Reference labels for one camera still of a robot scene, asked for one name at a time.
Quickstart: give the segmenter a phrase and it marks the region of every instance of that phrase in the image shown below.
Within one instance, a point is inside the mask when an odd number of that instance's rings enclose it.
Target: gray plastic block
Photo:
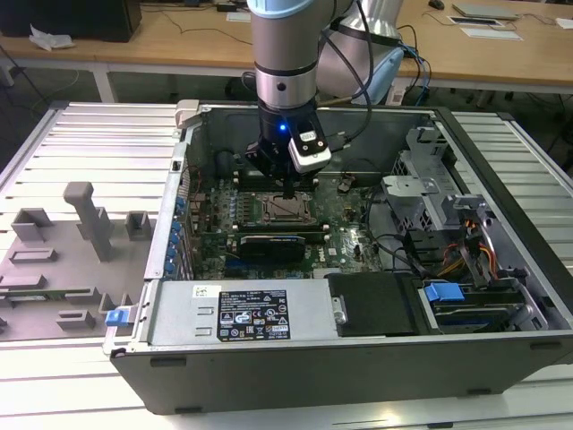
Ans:
[[[111,220],[113,226],[110,241],[114,244],[112,260],[102,263],[95,258],[90,241],[81,240],[76,223],[78,221],[54,221],[52,227],[41,228],[45,242],[23,244],[16,237],[6,257],[0,263],[0,276],[30,276],[42,274],[47,284],[30,296],[27,290],[5,291],[0,287],[0,315],[8,320],[1,340],[40,340],[91,337],[106,334],[106,314],[99,313],[101,296],[108,293],[112,302],[119,305],[123,295],[136,301],[141,295],[145,265],[150,252],[151,241],[132,242],[124,227],[124,218]],[[57,259],[54,262],[28,262],[13,264],[7,256],[13,251],[54,248]],[[96,288],[98,295],[90,301],[89,294],[79,297],[76,304],[66,294],[86,294]],[[55,323],[59,311],[87,309],[96,320],[94,329],[64,331]],[[129,336],[132,328],[118,330],[120,336]]]
[[[101,301],[101,294],[95,287],[86,289],[85,293],[67,293],[64,297],[72,305],[89,305]]]
[[[54,248],[16,249],[8,254],[13,264],[26,262],[54,262],[57,252]]]
[[[40,228],[49,227],[52,221],[43,209],[20,209],[12,223],[12,228],[18,238],[26,242],[43,242],[44,237]]]
[[[109,220],[106,208],[96,208],[96,211],[98,211],[100,226],[105,232],[107,232],[107,237],[111,237],[114,225]],[[83,240],[90,240],[90,230],[88,228],[85,228],[84,225],[80,223],[78,224],[78,230],[80,230],[81,238]]]
[[[0,279],[0,288],[9,290],[15,289],[37,289],[46,286],[44,275],[30,276],[4,276]]]
[[[112,247],[109,242],[109,218],[101,219],[101,211],[91,200],[93,185],[90,182],[70,182],[64,190],[64,200],[70,203],[81,220],[81,236],[88,238],[101,262],[111,259]]]
[[[119,305],[120,306],[131,306],[131,305],[133,305],[133,302],[127,293],[124,293],[122,295],[122,301]]]
[[[131,211],[125,217],[125,229],[129,240],[151,240],[153,232],[146,211]]]
[[[93,329],[96,325],[96,320],[93,319],[93,316],[87,309],[82,311],[60,311],[58,316],[56,323],[62,330]]]
[[[0,309],[1,308],[10,308],[14,307],[14,302],[10,300],[8,296],[0,296]]]
[[[101,302],[99,302],[98,312],[100,314],[107,314],[107,311],[113,311],[116,307],[117,306],[115,306],[109,294],[104,293],[103,296],[101,297]]]

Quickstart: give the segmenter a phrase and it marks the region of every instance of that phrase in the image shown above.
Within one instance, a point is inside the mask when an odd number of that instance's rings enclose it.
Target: blue tab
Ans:
[[[424,292],[428,297],[428,300],[435,302],[439,300],[441,302],[463,302],[466,300],[464,293],[459,284],[450,282],[433,282],[428,287],[425,287]]]
[[[107,327],[127,327],[129,325],[129,311],[116,309],[108,311],[106,315]]]

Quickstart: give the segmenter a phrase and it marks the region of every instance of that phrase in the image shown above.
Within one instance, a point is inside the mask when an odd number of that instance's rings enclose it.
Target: motherboard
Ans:
[[[310,279],[381,271],[364,223],[370,192],[344,187],[340,178],[293,198],[242,191],[226,180],[192,183],[185,226],[191,232],[193,276]]]

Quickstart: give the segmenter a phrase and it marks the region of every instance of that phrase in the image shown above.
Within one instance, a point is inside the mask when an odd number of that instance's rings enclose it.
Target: warning label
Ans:
[[[235,340],[290,339],[287,292],[221,291],[217,337]]]

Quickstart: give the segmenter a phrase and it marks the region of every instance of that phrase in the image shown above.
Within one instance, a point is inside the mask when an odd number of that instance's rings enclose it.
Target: gray floor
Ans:
[[[52,70],[26,70],[28,76],[36,84],[38,89],[49,99],[70,101],[99,101],[96,84],[91,73],[80,72],[77,82],[69,86],[77,76],[75,71],[52,71]],[[225,85],[227,78],[177,76],[176,90],[178,94],[171,94],[173,88],[169,85],[167,76],[141,73],[115,73],[112,75],[117,96],[121,102],[131,103],[169,103],[179,99],[204,99],[221,100],[227,99]],[[26,136],[34,128],[40,116],[46,110],[43,102],[38,103],[38,94],[30,87],[21,73],[17,73],[15,85],[10,89],[0,91],[0,169],[18,150]],[[237,99],[251,99],[252,94],[241,88],[240,83],[234,85],[234,94]],[[467,104],[466,100],[475,91],[457,90],[450,93],[449,90],[430,91],[431,96],[426,101],[426,106],[445,106],[451,110],[480,110],[473,103]],[[414,104],[419,89],[412,91],[406,97],[405,104]],[[565,109],[557,96],[541,95],[540,99],[545,102],[532,99],[526,94],[515,94],[512,101],[506,101],[503,93],[497,93],[492,103],[482,111],[509,112],[517,121],[532,135],[532,137],[545,149],[549,147],[566,116],[573,115],[573,99],[565,103]],[[38,113],[32,113],[30,107],[35,107]],[[551,155],[558,163],[563,163],[567,157],[569,146],[559,140],[552,150]]]

